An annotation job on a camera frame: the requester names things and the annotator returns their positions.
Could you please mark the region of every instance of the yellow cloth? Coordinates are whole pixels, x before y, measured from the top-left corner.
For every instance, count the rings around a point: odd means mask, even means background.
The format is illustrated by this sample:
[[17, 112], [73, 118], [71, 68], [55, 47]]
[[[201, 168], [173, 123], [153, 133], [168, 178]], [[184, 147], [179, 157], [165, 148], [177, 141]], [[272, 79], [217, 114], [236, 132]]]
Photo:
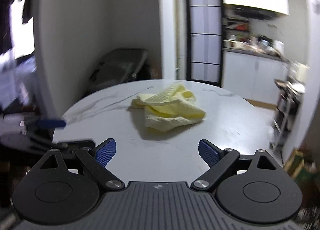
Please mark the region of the yellow cloth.
[[166, 132], [180, 125], [200, 122], [205, 112], [195, 106], [195, 95], [181, 83], [173, 83], [158, 94], [140, 94], [132, 108], [144, 108], [145, 126]]

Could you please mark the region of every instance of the white wall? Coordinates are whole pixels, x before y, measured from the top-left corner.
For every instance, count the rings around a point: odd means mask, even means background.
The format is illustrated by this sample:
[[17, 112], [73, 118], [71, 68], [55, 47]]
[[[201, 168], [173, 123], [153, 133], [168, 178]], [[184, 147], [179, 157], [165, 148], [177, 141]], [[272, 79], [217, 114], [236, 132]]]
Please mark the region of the white wall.
[[179, 79], [186, 79], [187, 72], [187, 12], [186, 0], [177, 0], [177, 38]]
[[36, 0], [36, 61], [49, 117], [84, 93], [95, 62], [110, 50], [108, 0]]
[[162, 78], [176, 79], [176, 0], [159, 0]]
[[315, 6], [319, 2], [320, 0], [307, 0], [307, 25], [309, 29], [309, 36], [307, 37], [309, 57], [307, 64], [310, 66], [310, 70], [308, 72], [306, 93], [303, 97], [302, 106], [300, 107], [292, 132], [283, 148], [284, 160], [289, 157], [293, 148], [301, 146], [318, 105], [320, 93], [320, 13], [316, 11]]
[[251, 19], [250, 29], [253, 35], [262, 34], [284, 43], [285, 58], [306, 64], [308, 61], [308, 27], [306, 0], [288, 0], [289, 16], [274, 21]]
[[144, 48], [161, 77], [159, 0], [111, 0], [111, 47]]

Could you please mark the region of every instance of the ribbed surface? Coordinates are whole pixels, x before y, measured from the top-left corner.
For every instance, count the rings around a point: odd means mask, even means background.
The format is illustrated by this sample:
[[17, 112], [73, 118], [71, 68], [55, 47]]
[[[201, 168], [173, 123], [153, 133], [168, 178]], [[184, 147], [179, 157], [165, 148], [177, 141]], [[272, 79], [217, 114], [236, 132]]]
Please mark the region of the ribbed surface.
[[[87, 217], [67, 225], [39, 226], [23, 221], [16, 230], [256, 230], [230, 218], [206, 192], [185, 182], [131, 182], [107, 193]], [[263, 226], [263, 230], [298, 230], [293, 222]]]
[[112, 157], [116, 154], [116, 141], [111, 140], [104, 147], [96, 152], [95, 160], [102, 166], [106, 166]]
[[210, 168], [220, 160], [219, 154], [203, 141], [199, 142], [198, 151], [200, 157], [210, 166]]

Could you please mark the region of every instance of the kitchen counter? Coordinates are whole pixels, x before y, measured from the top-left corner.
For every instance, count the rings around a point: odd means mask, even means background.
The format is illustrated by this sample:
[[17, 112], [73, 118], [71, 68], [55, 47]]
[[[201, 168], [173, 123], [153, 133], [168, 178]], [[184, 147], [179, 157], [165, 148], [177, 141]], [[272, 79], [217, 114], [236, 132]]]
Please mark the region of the kitchen counter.
[[268, 55], [268, 54], [256, 53], [253, 51], [245, 51], [245, 50], [238, 50], [238, 49], [231, 49], [231, 48], [222, 48], [222, 50], [225, 52], [242, 53], [242, 54], [247, 54], [247, 55], [263, 57], [263, 58], [267, 58], [267, 59], [271, 59], [271, 60], [278, 60], [278, 61], [287, 62], [287, 63], [289, 62], [285, 58], [279, 58], [279, 57]]

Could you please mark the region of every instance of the round table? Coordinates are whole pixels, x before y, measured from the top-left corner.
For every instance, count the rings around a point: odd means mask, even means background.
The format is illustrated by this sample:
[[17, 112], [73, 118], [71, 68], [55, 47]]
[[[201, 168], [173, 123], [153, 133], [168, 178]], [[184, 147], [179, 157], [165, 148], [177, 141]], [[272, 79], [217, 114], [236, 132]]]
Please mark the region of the round table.
[[[144, 110], [129, 108], [140, 93], [159, 93], [183, 83], [206, 112], [203, 122], [162, 133], [144, 125]], [[186, 181], [190, 185], [209, 169], [198, 154], [207, 139], [220, 149], [254, 154], [268, 148], [268, 127], [258, 111], [233, 93], [193, 81], [145, 80], [116, 85], [87, 96], [65, 114], [67, 126], [53, 140], [92, 139], [96, 145], [116, 140], [116, 154], [106, 168], [126, 185], [129, 181]]]

